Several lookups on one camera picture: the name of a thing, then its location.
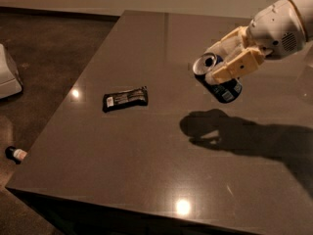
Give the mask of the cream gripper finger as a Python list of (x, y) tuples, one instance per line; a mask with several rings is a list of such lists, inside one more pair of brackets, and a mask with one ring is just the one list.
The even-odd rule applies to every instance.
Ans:
[(222, 39), (208, 47), (204, 53), (219, 56), (223, 61), (232, 61), (242, 58), (249, 53), (249, 40), (246, 26), (239, 26), (225, 35)]
[(210, 83), (221, 84), (256, 71), (265, 61), (266, 52), (258, 47), (249, 47), (242, 58), (223, 61), (210, 71)]

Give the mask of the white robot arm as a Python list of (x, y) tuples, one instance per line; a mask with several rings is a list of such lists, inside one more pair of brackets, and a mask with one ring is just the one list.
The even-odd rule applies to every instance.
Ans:
[(266, 59), (281, 60), (313, 38), (313, 0), (279, 0), (206, 49), (223, 61), (205, 75), (221, 84), (256, 71)]

